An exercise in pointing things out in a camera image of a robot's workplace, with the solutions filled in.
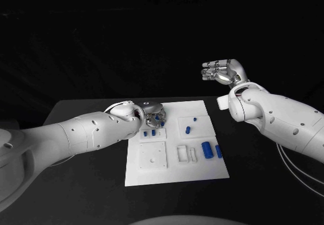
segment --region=hole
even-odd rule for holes
[[[7,148],[7,149],[12,149],[13,148],[13,145],[10,143],[5,143],[3,146]]]
[[[298,132],[300,132],[300,130],[298,129],[294,129],[293,134],[297,135]]]

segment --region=robotic hand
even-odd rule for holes
[[[324,114],[304,103],[269,92],[249,81],[238,60],[203,63],[203,80],[229,85],[218,98],[219,109],[229,109],[233,119],[251,123],[285,148],[324,163]]]
[[[0,129],[0,212],[55,162],[133,138],[144,123],[161,128],[164,122],[160,103],[136,105],[125,101],[104,112],[88,113],[48,126]]]

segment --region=white platform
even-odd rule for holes
[[[208,128],[212,126],[210,119],[209,117],[206,117],[208,110],[206,110],[205,102],[189,101],[189,102],[163,103],[163,107],[166,110],[166,119],[167,119],[167,122],[163,127],[166,129],[166,139],[160,139],[160,138],[159,140],[151,138],[144,139],[141,135],[143,130],[151,129],[144,124],[141,127],[141,131],[128,140],[125,186],[229,178],[223,158],[218,158],[218,154],[216,154],[215,146],[218,145],[218,141],[216,141],[215,131],[212,131],[212,135],[208,133],[208,135],[210,136],[190,137],[189,139],[182,138],[182,132],[186,132],[186,129],[185,131],[183,130],[180,131],[179,118],[186,118],[186,117],[197,118],[197,121],[193,122],[192,124],[193,131],[195,129],[203,130],[203,127]],[[161,158],[159,158],[160,155],[157,154],[157,151],[156,153],[150,152],[151,155],[147,155],[146,157],[140,155],[140,154],[146,154],[141,151],[143,149],[141,144],[151,143],[151,142],[154,143],[164,142],[166,162],[167,162],[166,169],[154,168],[154,163],[161,162],[163,160]],[[215,155],[215,157],[210,159],[205,158],[205,153],[202,148],[203,142],[210,142],[212,151]],[[190,149],[195,148],[196,163],[179,163],[177,146],[183,146],[183,145],[186,146],[186,149],[187,149],[189,162],[192,162]]]

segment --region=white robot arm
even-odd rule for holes
[[[0,129],[0,212],[55,162],[130,139],[144,123],[161,128],[164,122],[160,103],[136,105],[125,101],[104,112],[88,113],[48,126]]]
[[[231,92],[218,98],[221,110],[233,119],[251,123],[285,148],[324,163],[324,114],[307,104],[269,92],[251,82],[238,60],[203,64],[203,80],[229,85]]]

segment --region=small blue object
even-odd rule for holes
[[[216,152],[218,152],[218,157],[222,158],[223,156],[222,156],[222,152],[221,152],[221,147],[219,147],[219,145],[216,145]]]
[[[203,151],[205,151],[205,158],[212,158],[215,155],[213,155],[210,143],[209,142],[203,142],[202,143],[202,147],[203,147]]]
[[[190,133],[190,127],[187,127],[187,129],[186,129],[186,134],[189,134]]]

